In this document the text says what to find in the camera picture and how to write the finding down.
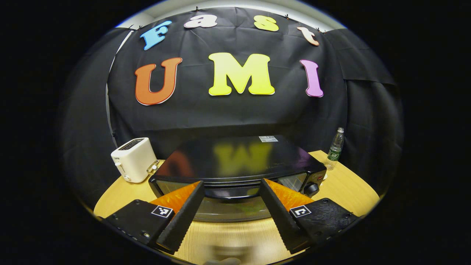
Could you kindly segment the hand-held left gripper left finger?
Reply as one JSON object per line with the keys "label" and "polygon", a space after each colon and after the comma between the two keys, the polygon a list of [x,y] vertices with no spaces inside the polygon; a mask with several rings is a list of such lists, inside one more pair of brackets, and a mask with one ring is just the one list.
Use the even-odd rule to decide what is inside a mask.
{"label": "hand-held left gripper left finger", "polygon": [[203,182],[197,181],[152,202],[132,200],[104,218],[104,223],[149,248],[174,254],[204,197]]}

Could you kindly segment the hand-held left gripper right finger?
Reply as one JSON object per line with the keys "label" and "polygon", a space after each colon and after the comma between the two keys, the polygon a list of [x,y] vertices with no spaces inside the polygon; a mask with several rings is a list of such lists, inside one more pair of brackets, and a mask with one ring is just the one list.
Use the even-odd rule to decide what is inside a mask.
{"label": "hand-held left gripper right finger", "polygon": [[329,198],[313,200],[269,179],[261,181],[259,194],[291,254],[330,243],[360,221]]}

